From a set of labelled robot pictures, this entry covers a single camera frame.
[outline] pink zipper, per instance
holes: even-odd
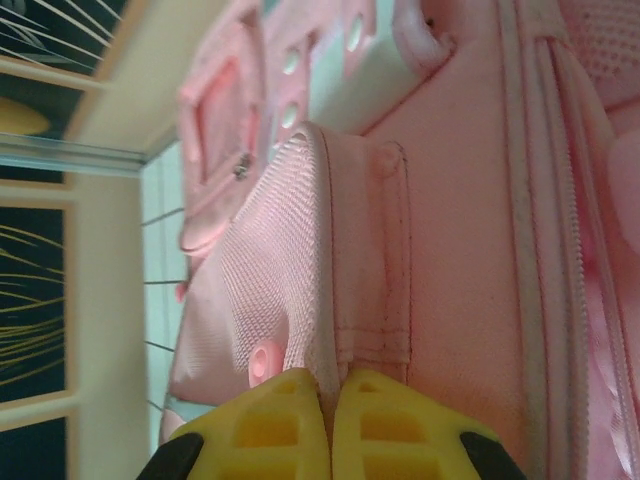
[[[588,319],[569,139],[547,40],[523,42],[527,160],[546,366],[549,479],[587,478]]]
[[[552,45],[552,52],[555,60],[558,88],[563,100],[563,112],[567,130],[571,131],[574,139],[572,160],[577,174],[576,180],[581,181],[581,192],[583,192],[581,200],[586,206],[587,218],[595,247],[602,306],[609,334],[613,373],[619,402],[618,407],[621,414],[622,438],[626,443],[625,450],[628,458],[628,465],[624,465],[624,467],[630,478],[637,479],[640,478],[640,431],[638,430],[638,419],[633,405],[631,371],[625,346],[620,306],[616,295],[615,281],[607,251],[598,194],[593,177],[593,158],[589,150],[589,141],[580,109],[580,97],[576,92],[576,82],[568,59],[569,54],[566,49],[557,43]]]
[[[505,142],[509,165],[513,243],[522,328],[529,458],[527,478],[548,476],[549,414],[542,286],[536,254],[533,192],[530,186],[525,61],[515,2],[498,0],[503,57]],[[570,478],[569,475],[559,478]]]

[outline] pink backpack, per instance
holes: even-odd
[[[180,98],[163,441],[291,367],[330,424],[365,366],[528,478],[640,479],[638,2],[236,0]]]

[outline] mesh pocket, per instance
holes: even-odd
[[[326,159],[294,137],[193,276],[171,393],[221,404],[248,388],[249,355],[271,339],[284,368],[307,367],[337,395]]]
[[[640,66],[640,2],[561,0],[560,8],[578,59],[595,82]]]

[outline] pink strap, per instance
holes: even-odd
[[[614,143],[608,169],[622,235],[640,255],[640,130],[629,132]]]

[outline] yellow object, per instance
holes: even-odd
[[[0,97],[0,133],[36,135],[49,130],[44,115],[5,97]]]
[[[481,423],[371,370],[353,370],[333,429],[334,480],[480,479],[462,432],[489,439]]]
[[[189,480],[327,480],[330,455],[316,384],[291,369],[183,425],[204,446]]]

